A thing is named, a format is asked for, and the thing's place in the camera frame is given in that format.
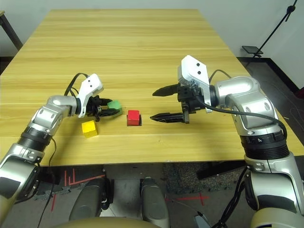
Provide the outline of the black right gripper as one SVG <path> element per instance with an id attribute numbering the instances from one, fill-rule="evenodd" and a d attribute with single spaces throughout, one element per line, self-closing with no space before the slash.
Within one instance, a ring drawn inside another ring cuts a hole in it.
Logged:
<path id="1" fill-rule="evenodd" d="M 197 99 L 196 94 L 188 87 L 178 83 L 157 89 L 153 96 L 170 96 L 178 94 L 178 101 L 181 103 L 182 113 L 159 113 L 150 117 L 151 120 L 161 123 L 190 123 L 190 114 L 205 109 L 205 106 Z"/>

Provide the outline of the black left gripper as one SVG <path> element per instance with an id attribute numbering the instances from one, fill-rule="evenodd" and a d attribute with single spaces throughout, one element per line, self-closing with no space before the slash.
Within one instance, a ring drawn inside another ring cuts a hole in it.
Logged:
<path id="1" fill-rule="evenodd" d="M 100 120 L 101 117 L 119 116 L 122 114 L 121 109 L 104 109 L 102 106 L 107 106 L 112 99 L 100 98 L 99 95 L 91 96 L 86 105 L 86 116 L 92 116 L 95 120 Z"/>

